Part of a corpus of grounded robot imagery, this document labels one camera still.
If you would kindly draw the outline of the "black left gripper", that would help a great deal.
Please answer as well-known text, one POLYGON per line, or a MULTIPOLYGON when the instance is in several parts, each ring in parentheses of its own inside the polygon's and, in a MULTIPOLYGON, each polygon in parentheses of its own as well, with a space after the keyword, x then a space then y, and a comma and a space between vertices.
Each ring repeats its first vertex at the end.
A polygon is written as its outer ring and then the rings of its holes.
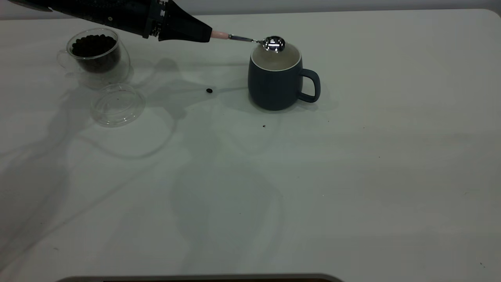
POLYGON ((154 36, 159 41, 207 43, 212 28, 180 8, 173 0, 45 0, 46 7, 62 14, 108 27, 154 36))

